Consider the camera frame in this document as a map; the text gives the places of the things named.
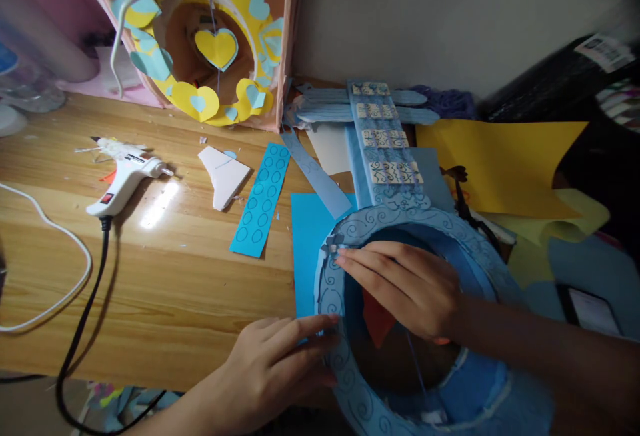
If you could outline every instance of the black power cord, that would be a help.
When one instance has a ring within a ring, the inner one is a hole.
[[[65,400],[63,398],[63,385],[66,377],[69,375],[69,368],[71,367],[71,362],[73,357],[75,356],[75,352],[78,349],[78,344],[80,344],[80,338],[82,337],[82,332],[85,329],[85,325],[87,323],[87,318],[89,317],[89,312],[91,311],[91,306],[93,305],[93,300],[95,299],[95,295],[98,292],[98,286],[100,286],[100,280],[102,279],[102,273],[105,270],[105,264],[107,263],[107,251],[109,249],[109,232],[111,230],[111,220],[113,218],[111,216],[102,216],[100,221],[102,222],[102,256],[100,257],[100,269],[98,270],[98,276],[96,277],[95,284],[93,286],[93,291],[91,292],[91,296],[89,296],[89,300],[85,306],[85,310],[82,312],[82,316],[80,316],[80,322],[78,323],[78,328],[75,330],[75,334],[73,335],[73,340],[71,345],[69,346],[69,351],[67,352],[67,356],[65,357],[65,362],[62,363],[62,368],[60,368],[60,374],[58,374],[58,378],[55,382],[55,402],[58,407],[58,411],[62,414],[62,417],[68,424],[73,426],[76,429],[79,429],[83,433],[86,433],[91,436],[115,436],[128,431],[130,428],[138,424],[144,417],[152,410],[156,404],[160,401],[162,396],[166,393],[166,391],[162,391],[149,405],[148,408],[140,414],[136,419],[134,419],[130,424],[125,426],[124,428],[118,431],[112,431],[110,433],[106,433],[103,431],[96,431],[88,426],[84,426],[84,424],[77,421],[73,415],[69,412]]]

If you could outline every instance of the blue cardstock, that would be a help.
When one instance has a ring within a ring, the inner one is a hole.
[[[346,195],[356,210],[355,195]],[[313,300],[318,251],[337,220],[331,216],[317,194],[291,195],[291,230],[293,232],[293,279],[296,317],[315,314]]]
[[[234,253],[260,257],[289,166],[289,150],[269,143],[231,247]]]

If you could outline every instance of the white hot glue gun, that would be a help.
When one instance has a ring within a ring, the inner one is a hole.
[[[87,207],[91,216],[116,216],[127,204],[138,183],[146,177],[157,178],[162,173],[173,176],[173,171],[156,156],[143,147],[115,141],[113,139],[91,137],[102,152],[111,156],[117,165],[115,178],[100,201]]]

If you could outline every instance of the hand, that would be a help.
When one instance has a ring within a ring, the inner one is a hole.
[[[272,318],[244,328],[227,362],[203,382],[210,389],[214,434],[250,433],[314,389],[336,386],[321,359],[339,338],[316,333],[338,321],[338,315]],[[305,338],[308,342],[299,345]]]
[[[413,334],[451,336],[461,293],[456,270],[444,259],[391,241],[338,253],[336,263]]]

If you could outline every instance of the blue paper strip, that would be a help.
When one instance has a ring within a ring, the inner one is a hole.
[[[346,195],[356,210],[355,195]],[[315,314],[314,282],[318,251],[337,221],[316,194],[291,195],[291,231],[293,233],[293,278],[296,317]]]
[[[234,253],[260,257],[289,166],[289,150],[269,143],[231,247]]]
[[[309,156],[307,150],[300,144],[293,129],[287,126],[291,132],[286,130],[280,135],[291,152],[293,160],[300,166],[302,172],[311,184],[313,190],[318,193],[320,199],[325,204],[334,219],[340,218],[351,209],[349,198],[338,188],[335,181],[320,167],[315,160]]]

